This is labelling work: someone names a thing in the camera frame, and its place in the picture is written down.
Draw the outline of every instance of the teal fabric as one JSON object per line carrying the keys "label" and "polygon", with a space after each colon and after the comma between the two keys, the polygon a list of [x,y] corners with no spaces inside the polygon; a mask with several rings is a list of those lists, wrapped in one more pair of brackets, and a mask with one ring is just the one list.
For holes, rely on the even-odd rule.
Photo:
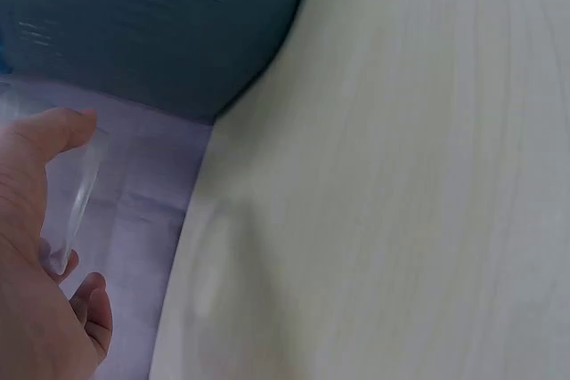
{"label": "teal fabric", "polygon": [[267,66],[298,0],[0,0],[1,71],[211,120]]}

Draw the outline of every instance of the transparent glass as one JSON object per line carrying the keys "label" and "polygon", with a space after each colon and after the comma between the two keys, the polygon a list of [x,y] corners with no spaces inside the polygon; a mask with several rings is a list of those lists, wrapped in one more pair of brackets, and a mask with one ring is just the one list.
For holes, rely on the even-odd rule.
{"label": "transparent glass", "polygon": [[[0,125],[52,107],[0,83]],[[67,266],[108,144],[109,136],[97,128],[85,146],[61,153],[45,169],[47,210],[39,258],[45,268],[57,274],[62,274]]]}

